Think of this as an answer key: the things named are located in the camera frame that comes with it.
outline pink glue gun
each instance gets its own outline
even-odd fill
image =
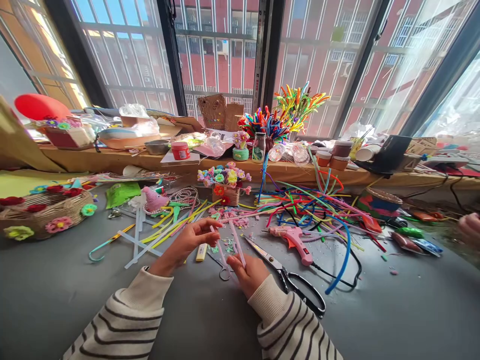
[[[269,229],[262,230],[263,232],[270,232],[275,237],[282,238],[288,242],[288,248],[296,248],[301,257],[301,263],[304,266],[310,266],[314,259],[312,254],[305,247],[300,236],[302,235],[302,229],[299,227],[290,226],[271,226]]]

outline striped sleeve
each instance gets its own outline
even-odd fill
[[[117,290],[63,355],[63,360],[146,359],[164,313],[172,277],[144,267],[130,286]]]
[[[263,320],[257,336],[264,359],[343,359],[315,314],[297,294],[285,294],[272,275],[248,303]]]

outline red balloon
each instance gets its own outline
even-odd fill
[[[42,94],[23,94],[15,99],[17,110],[32,120],[65,119],[71,112],[57,99]]]

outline pink party hat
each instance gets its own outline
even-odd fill
[[[144,186],[141,190],[145,193],[146,196],[146,209],[149,212],[154,212],[159,210],[162,206],[167,206],[170,199],[168,197],[164,197],[160,194],[157,194],[148,186]]]

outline small flower pot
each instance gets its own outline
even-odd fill
[[[249,150],[247,148],[233,148],[233,159],[236,161],[245,161],[249,159]]]

